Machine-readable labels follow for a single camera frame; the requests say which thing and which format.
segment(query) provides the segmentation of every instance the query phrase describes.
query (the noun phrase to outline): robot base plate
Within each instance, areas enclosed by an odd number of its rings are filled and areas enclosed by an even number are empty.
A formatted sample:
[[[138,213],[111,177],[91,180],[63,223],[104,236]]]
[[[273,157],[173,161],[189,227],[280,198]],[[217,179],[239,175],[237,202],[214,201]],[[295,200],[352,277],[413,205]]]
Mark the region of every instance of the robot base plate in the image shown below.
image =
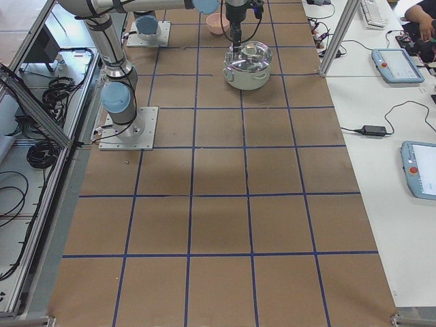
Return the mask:
[[[131,140],[121,139],[118,136],[100,141],[99,149],[104,150],[153,150],[155,141],[155,131],[157,122],[158,107],[139,107],[138,116],[145,121],[145,130],[138,137],[132,137]],[[112,124],[112,119],[106,118],[106,125]],[[115,134],[113,129],[103,130],[102,137],[112,136]]]
[[[138,34],[129,35],[127,40],[127,47],[129,48],[159,48],[168,47],[168,40],[170,39],[170,28],[171,22],[159,22],[159,27],[161,28],[161,35],[152,40],[143,40],[138,37]],[[136,22],[131,25],[130,32],[138,32],[136,28]]]

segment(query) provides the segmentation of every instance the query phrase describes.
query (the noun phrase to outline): electronic device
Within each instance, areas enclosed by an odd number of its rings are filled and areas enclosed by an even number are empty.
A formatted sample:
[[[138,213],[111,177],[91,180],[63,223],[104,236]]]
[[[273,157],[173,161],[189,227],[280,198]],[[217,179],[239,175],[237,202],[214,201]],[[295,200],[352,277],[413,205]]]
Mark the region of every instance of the electronic device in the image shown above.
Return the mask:
[[[371,57],[388,83],[424,82],[424,77],[404,49],[374,49]]]
[[[49,64],[55,61],[60,50],[61,47],[54,39],[48,27],[44,25],[24,62]]]
[[[360,15],[367,29],[384,29],[386,21],[380,15],[380,10],[375,0],[360,0]]]
[[[436,144],[404,141],[401,157],[407,186],[413,195],[436,200]]]
[[[330,0],[307,0],[308,5],[331,5]]]

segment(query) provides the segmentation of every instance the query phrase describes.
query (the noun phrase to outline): metal bracket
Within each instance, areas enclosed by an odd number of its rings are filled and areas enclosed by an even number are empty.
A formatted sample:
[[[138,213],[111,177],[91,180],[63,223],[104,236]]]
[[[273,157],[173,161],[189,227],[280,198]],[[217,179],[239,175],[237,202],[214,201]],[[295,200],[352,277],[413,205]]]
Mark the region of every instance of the metal bracket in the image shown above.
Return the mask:
[[[145,128],[141,135],[132,136],[130,139],[113,136],[116,134],[114,129],[105,129],[102,137],[110,138],[100,141],[100,150],[153,150],[155,141],[155,131],[157,122],[158,107],[139,107],[138,116],[145,121]],[[112,124],[112,119],[106,118],[106,125]]]
[[[135,32],[134,34],[129,35],[129,39],[127,40],[127,47],[129,48],[159,48],[168,47],[168,40],[170,39],[170,29],[171,22],[159,22],[159,27],[161,29],[161,35],[156,37],[155,39],[143,40],[139,38],[136,28],[136,22],[133,22],[131,25],[130,33]]]
[[[0,321],[0,327],[55,327],[56,319],[43,317],[30,320],[5,320]]]
[[[392,327],[436,327],[435,320],[404,318],[400,315],[393,315],[390,318]]]

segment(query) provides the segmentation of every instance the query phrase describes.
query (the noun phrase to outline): hand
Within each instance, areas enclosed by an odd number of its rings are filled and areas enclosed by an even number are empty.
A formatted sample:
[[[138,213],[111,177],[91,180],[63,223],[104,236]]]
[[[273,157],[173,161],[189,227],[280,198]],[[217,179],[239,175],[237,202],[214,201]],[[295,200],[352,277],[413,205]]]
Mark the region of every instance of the hand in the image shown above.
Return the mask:
[[[421,38],[424,41],[429,41],[431,39],[431,36],[434,34],[435,30],[431,24],[433,21],[433,18],[426,17],[424,20],[420,22],[420,32],[421,32]]]

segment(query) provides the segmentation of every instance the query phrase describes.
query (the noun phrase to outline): cooking pot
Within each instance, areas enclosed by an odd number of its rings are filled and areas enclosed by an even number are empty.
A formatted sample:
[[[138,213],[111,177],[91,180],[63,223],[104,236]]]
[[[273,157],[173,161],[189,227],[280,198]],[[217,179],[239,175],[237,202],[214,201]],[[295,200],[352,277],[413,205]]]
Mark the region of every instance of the cooking pot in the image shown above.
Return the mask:
[[[239,52],[230,47],[225,54],[224,77],[237,89],[258,89],[270,78],[272,55],[267,45],[256,41],[242,44]]]

